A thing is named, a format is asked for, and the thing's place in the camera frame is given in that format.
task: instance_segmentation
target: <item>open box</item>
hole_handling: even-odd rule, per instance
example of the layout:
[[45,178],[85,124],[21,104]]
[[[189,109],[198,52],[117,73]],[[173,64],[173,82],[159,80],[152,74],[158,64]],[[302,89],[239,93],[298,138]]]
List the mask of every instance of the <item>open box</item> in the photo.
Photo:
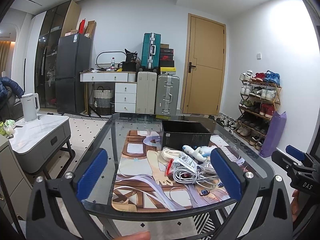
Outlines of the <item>open box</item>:
[[211,133],[199,122],[162,120],[160,127],[161,148],[182,151],[182,146],[193,149],[208,146]]

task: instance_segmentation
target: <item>hand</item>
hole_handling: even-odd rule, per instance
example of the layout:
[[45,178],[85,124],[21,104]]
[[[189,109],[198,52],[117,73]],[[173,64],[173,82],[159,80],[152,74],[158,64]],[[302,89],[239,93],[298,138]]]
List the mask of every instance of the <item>hand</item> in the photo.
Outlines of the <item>hand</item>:
[[150,240],[151,235],[149,231],[138,232],[130,236],[116,237],[114,240]]
[[153,172],[152,177],[155,179],[156,184],[160,185],[160,183],[165,185],[173,186],[173,181],[171,181],[164,171]]
[[293,200],[291,202],[291,211],[292,211],[292,222],[294,222],[297,219],[296,213],[299,211],[299,205],[298,205],[298,198],[299,198],[299,191],[296,189],[293,193]]

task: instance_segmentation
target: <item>electric kettle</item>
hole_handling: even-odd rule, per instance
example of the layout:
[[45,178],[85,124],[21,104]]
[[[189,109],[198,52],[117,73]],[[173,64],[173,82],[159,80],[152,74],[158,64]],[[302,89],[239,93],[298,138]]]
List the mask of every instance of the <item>electric kettle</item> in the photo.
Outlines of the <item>electric kettle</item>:
[[20,98],[23,109],[23,116],[26,122],[37,119],[40,109],[38,93],[25,94]]

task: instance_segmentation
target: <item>marble tabletop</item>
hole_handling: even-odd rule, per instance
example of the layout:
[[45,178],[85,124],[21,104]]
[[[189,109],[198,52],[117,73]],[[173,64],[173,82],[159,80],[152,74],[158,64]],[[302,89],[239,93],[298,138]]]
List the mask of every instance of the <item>marble tabletop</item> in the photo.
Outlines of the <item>marble tabletop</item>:
[[12,149],[25,153],[32,149],[43,138],[65,122],[69,117],[63,115],[37,114],[38,119],[25,122],[24,118],[16,122],[13,138],[9,139]]

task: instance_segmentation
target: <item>glass table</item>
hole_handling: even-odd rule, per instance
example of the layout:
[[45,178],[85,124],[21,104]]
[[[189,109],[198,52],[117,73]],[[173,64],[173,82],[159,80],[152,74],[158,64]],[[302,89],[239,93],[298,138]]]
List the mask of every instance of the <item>glass table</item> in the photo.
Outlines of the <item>glass table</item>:
[[[266,184],[270,183],[274,177],[274,170],[265,160],[250,150],[249,147],[240,142],[223,127],[218,125],[214,120],[195,116],[159,116],[127,113],[113,114],[101,128],[101,131],[97,134],[94,141],[92,141],[87,151],[78,161],[78,165],[73,170],[75,171],[82,162],[88,160],[92,153],[98,148],[103,148],[108,153],[107,166],[103,170],[90,196],[86,200],[83,200],[82,203],[89,214],[95,215],[99,218],[112,237],[121,235],[116,229],[113,220],[164,221],[190,218],[199,214],[209,213],[212,221],[214,223],[219,223],[219,219],[216,217],[215,211],[219,210],[222,218],[227,217],[228,213],[225,212],[224,207],[236,203],[236,200],[228,198],[207,206],[176,212],[121,212],[113,208],[113,190],[119,168],[119,160],[121,158],[124,144],[126,143],[127,134],[132,130],[148,131],[149,133],[159,132],[162,120],[200,122],[212,135],[219,135],[223,141],[229,145],[229,149],[234,156],[245,160],[245,167],[243,167],[243,171],[253,172],[255,176],[262,178],[263,182]],[[202,238],[208,235],[210,235],[210,232],[194,236],[195,238],[190,238],[190,240]]]

